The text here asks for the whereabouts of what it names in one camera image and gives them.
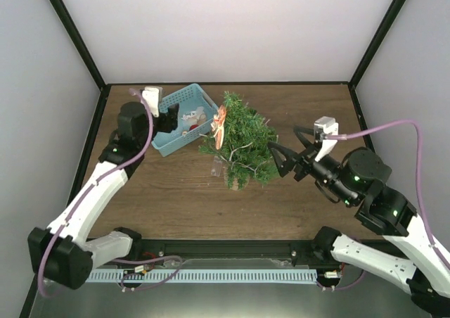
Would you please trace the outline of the clear battery box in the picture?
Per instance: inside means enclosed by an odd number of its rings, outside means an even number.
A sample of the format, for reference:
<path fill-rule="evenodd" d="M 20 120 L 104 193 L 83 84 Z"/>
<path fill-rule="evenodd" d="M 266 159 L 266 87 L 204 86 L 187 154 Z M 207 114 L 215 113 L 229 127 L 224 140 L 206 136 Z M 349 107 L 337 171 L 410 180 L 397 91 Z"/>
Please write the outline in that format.
<path fill-rule="evenodd" d="M 223 167 L 223 160 L 220 157 L 215 156 L 212 163 L 211 175 L 214 177 L 220 177 L 222 167 Z"/>

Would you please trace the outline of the small green christmas tree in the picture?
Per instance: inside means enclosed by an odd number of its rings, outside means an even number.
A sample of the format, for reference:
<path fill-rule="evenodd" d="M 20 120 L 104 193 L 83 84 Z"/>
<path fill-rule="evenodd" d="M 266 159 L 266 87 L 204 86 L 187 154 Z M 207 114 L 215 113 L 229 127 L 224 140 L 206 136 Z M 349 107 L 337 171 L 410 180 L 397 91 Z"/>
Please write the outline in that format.
<path fill-rule="evenodd" d="M 278 176 L 267 147 L 270 141 L 278 142 L 276 130 L 237 93 L 225 91 L 222 105 L 227 110 L 222 147 L 215 149 L 211 130 L 203 137 L 199 152 L 223 160 L 224 184 L 230 190 L 240 191 L 252 180 L 268 184 Z"/>

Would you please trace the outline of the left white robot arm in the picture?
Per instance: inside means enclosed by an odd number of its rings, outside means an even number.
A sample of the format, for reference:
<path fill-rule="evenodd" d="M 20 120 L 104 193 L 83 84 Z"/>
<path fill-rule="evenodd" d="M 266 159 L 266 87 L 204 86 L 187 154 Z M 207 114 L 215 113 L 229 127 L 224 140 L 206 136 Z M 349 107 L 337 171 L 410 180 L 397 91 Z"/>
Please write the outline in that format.
<path fill-rule="evenodd" d="M 27 241 L 32 268 L 41 295 L 49 297 L 46 279 L 78 289 L 90 273 L 109 262 L 144 265 L 142 236 L 118 227 L 108 235 L 88 240 L 87 236 L 112 197 L 131 179 L 157 133 L 178 127 L 179 104 L 154 116 L 146 102 L 121 106 L 117 128 L 79 193 L 45 229 L 34 228 Z"/>

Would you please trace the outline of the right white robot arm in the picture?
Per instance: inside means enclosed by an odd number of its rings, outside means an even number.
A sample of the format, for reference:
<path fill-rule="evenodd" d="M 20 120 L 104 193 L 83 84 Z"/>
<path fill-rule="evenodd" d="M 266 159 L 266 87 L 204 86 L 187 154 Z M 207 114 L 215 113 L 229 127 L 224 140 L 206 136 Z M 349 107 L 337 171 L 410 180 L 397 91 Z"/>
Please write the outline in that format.
<path fill-rule="evenodd" d="M 355 217 L 373 233 L 396 246 L 397 257 L 366 246 L 331 227 L 321 227 L 312 241 L 317 262 L 332 260 L 354 265 L 379 276 L 409 294 L 413 303 L 433 316 L 449 316 L 448 253 L 427 235 L 425 218 L 400 192 L 387 185 L 392 170 L 372 150 L 358 147 L 338 162 L 325 147 L 323 128 L 295 127 L 304 146 L 297 153 L 276 142 L 268 148 L 280 176 L 295 173 L 295 180 L 311 176 L 332 203 L 357 208 Z"/>

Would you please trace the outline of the gingerbread figure ornament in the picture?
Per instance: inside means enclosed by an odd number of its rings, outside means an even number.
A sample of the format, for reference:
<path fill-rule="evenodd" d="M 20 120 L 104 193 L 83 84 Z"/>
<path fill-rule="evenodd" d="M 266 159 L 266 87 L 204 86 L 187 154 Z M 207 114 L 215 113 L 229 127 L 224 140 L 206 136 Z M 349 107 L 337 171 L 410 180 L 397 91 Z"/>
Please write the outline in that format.
<path fill-rule="evenodd" d="M 227 110 L 224 105 L 221 105 L 216 114 L 214 114 L 211 123 L 211 130 L 215 140 L 215 149 L 219 150 L 222 147 L 224 140 L 224 123 L 226 120 Z"/>

